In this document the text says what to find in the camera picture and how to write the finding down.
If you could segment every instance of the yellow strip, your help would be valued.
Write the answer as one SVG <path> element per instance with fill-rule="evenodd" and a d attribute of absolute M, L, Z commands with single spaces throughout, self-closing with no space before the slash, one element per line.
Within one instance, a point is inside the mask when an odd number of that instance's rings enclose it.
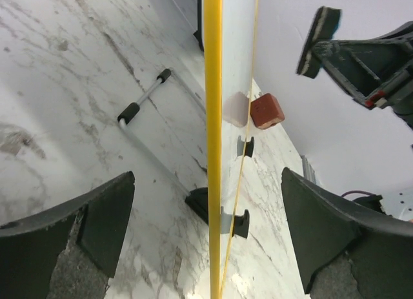
<path fill-rule="evenodd" d="M 221 234 L 222 9 L 223 0 L 204 0 L 206 139 L 211 299 L 219 298 Z"/>
<path fill-rule="evenodd" d="M 255 20 L 254 20 L 254 40 L 253 40 L 253 49 L 252 49 L 252 64 L 251 64 L 251 86 L 250 86 L 250 95 L 249 95 L 249 104 L 248 104 L 248 122 L 247 122 L 247 130 L 245 132 L 245 142 L 244 142 L 244 148 L 243 148 L 243 157 L 241 160 L 241 167 L 239 170 L 239 177 L 238 177 L 238 185 L 237 185 L 237 193 L 235 197 L 235 202 L 234 202 L 234 210 L 232 211 L 232 220 L 231 220 L 231 226 L 230 226 L 230 236 L 228 239 L 228 244 L 227 244 L 227 252 L 225 254 L 225 264 L 224 264 L 224 272 L 222 276 L 222 282 L 221 282 L 221 289 L 219 292 L 219 298 L 222 298 L 223 293 L 224 293 L 224 286 L 225 286 L 225 277 L 227 276 L 227 269 L 228 269 L 228 261 L 230 259 L 230 250 L 231 250 L 231 242 L 232 242 L 232 231 L 234 230 L 234 219 L 235 219 L 235 214 L 236 214 L 236 209 L 237 209 L 237 204 L 238 204 L 238 198 L 239 198 L 239 191 L 241 189 L 241 178 L 242 178 L 242 173 L 243 173 L 243 165 L 244 165 L 244 155 L 245 155 L 245 149 L 247 147 L 247 139 L 248 139 L 248 134 L 249 134 L 249 129 L 250 129 L 250 112 L 251 112 L 251 99 L 252 99 L 252 81 L 254 79 L 254 65 L 255 65 L 255 56 L 256 56 L 256 35 L 257 35 L 257 20 L 258 20 L 258 6 L 259 6 L 259 0 L 256 0 L 256 10 L 255 10 Z"/>

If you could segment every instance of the marble surface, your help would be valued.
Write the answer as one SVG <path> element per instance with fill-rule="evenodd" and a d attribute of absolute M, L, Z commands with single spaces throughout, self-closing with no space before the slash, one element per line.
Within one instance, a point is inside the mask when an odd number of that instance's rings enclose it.
<path fill-rule="evenodd" d="M 132 170 L 107 298 L 209 298 L 207 226 L 116 123 L 165 67 L 205 97 L 192 33 L 171 0 L 0 0 L 0 224 Z M 207 184 L 205 116 L 174 78 L 130 128 L 186 188 Z M 280 186 L 283 167 L 302 172 L 301 158 L 281 125 L 252 135 L 238 204 L 250 234 L 232 242 L 224 298 L 303 298 Z"/>

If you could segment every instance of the white wall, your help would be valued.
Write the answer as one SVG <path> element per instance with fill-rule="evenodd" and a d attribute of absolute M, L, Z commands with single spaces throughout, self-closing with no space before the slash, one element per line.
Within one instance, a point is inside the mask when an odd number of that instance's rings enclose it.
<path fill-rule="evenodd" d="M 413 186 L 413 131 L 391 109 L 368 111 L 322 70 L 299 77 L 303 43 L 320 6 L 341 8 L 336 39 L 377 37 L 413 20 L 412 0 L 261 0 L 256 80 L 273 93 L 283 123 L 321 184 L 333 192 Z"/>

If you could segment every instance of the black cable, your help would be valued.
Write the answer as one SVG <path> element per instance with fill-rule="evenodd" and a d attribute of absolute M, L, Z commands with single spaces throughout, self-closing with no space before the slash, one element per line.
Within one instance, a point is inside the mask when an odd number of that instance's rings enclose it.
<path fill-rule="evenodd" d="M 341 195 L 342 198 L 345 196 L 348 196 L 349 194 L 365 194 L 366 196 L 375 196 L 376 194 L 373 194 L 372 192 L 368 191 L 347 191 L 344 194 Z"/>

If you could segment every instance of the red cube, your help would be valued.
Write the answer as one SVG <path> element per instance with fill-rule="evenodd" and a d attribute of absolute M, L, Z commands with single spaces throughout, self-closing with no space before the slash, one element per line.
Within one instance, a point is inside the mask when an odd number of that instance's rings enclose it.
<path fill-rule="evenodd" d="M 281 123 L 285 116 L 276 97 L 265 94 L 251 102 L 251 118 L 257 128 L 265 130 Z"/>

